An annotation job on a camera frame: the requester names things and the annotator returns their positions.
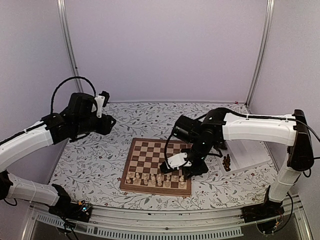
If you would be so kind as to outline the light piece among dark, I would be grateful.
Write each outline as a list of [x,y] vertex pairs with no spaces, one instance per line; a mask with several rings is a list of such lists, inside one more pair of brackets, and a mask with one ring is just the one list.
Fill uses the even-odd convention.
[[179,186],[180,189],[184,189],[185,185],[186,185],[186,183],[184,181],[182,181],[182,182],[179,182],[178,186]]

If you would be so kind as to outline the light bishop piece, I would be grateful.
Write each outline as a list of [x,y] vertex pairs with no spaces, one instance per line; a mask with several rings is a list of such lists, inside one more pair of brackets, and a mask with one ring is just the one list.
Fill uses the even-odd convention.
[[165,182],[164,182],[164,187],[165,188],[169,188],[171,186],[171,182],[167,179]]

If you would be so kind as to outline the light king piece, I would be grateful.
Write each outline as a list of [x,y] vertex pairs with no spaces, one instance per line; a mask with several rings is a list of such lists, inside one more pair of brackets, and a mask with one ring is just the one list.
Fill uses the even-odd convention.
[[157,185],[158,185],[159,187],[161,187],[161,186],[163,185],[163,182],[162,182],[162,178],[161,178],[161,177],[157,179]]

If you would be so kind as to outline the light queen piece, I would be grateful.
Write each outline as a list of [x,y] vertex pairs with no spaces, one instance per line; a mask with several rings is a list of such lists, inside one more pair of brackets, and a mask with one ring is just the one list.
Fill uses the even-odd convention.
[[155,177],[155,175],[154,174],[152,174],[151,175],[151,184],[153,185],[153,186],[155,186],[156,185],[156,177]]

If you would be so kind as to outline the wooden chess board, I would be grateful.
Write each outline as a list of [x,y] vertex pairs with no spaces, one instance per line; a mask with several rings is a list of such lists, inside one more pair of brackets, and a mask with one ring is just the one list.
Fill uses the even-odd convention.
[[[154,194],[160,196],[190,197],[192,184],[190,179],[182,178],[182,171],[174,171],[167,174],[161,173],[160,165],[164,162],[164,150],[166,141],[163,139],[134,138],[131,142],[129,153],[125,162],[120,182],[120,190],[132,193]],[[138,184],[133,184],[133,178],[139,173]],[[144,174],[148,174],[148,185],[144,186]],[[151,184],[151,175],[155,176],[155,185]],[[170,187],[166,188],[164,182],[170,175]],[[178,176],[178,181],[172,181],[172,176]],[[157,179],[162,178],[162,186],[157,185]],[[185,182],[185,188],[179,188],[179,182]]]

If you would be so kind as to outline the light knight back row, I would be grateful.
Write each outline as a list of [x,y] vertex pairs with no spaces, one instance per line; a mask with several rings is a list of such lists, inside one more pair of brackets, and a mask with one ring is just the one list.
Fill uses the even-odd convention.
[[133,184],[134,184],[134,185],[137,185],[138,183],[139,183],[139,179],[136,178],[136,177],[134,177],[134,178],[133,178]]

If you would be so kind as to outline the white plastic tray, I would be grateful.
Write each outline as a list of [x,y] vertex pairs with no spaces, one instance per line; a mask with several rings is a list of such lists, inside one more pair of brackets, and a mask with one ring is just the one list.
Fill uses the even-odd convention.
[[[271,163],[272,159],[265,144],[253,140],[229,140],[225,142],[226,150],[221,149],[222,157],[216,157],[223,176],[248,171],[256,167]],[[226,172],[223,159],[230,155],[230,169]]]

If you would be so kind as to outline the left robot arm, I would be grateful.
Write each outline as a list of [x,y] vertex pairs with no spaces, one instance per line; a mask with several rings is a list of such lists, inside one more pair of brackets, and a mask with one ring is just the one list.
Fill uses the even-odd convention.
[[53,206],[63,216],[74,213],[65,189],[57,184],[41,184],[15,176],[8,167],[27,155],[65,140],[76,142],[91,133],[108,135],[116,120],[102,112],[110,95],[73,93],[61,113],[50,113],[32,126],[0,143],[0,198],[21,199]]

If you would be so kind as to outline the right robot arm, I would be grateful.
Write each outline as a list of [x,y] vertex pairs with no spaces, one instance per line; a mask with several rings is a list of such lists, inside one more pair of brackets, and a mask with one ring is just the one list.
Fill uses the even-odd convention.
[[182,153],[165,158],[170,170],[187,167],[192,176],[201,175],[210,150],[219,150],[225,141],[249,140],[272,142],[287,146],[288,159],[283,163],[276,180],[266,192],[265,202],[259,206],[262,218],[269,218],[278,210],[290,188],[301,173],[314,164],[314,153],[305,114],[296,109],[283,116],[241,114],[219,107],[196,119],[181,115],[175,122],[171,135],[192,147]]

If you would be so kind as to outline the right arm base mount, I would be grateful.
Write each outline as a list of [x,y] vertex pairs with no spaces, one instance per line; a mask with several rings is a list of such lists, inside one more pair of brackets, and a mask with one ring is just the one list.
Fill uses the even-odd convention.
[[242,207],[241,218],[245,223],[257,222],[272,218],[271,220],[256,224],[260,233],[269,235],[273,234],[277,230],[280,220],[276,220],[276,217],[279,216],[282,218],[284,212],[285,211],[282,203],[272,203],[267,200],[264,203]]

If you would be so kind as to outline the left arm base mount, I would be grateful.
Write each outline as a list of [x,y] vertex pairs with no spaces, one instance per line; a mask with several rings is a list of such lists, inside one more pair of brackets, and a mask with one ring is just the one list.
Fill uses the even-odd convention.
[[88,223],[92,215],[93,205],[85,200],[73,202],[71,200],[58,200],[50,206],[48,212],[64,219],[71,219]]

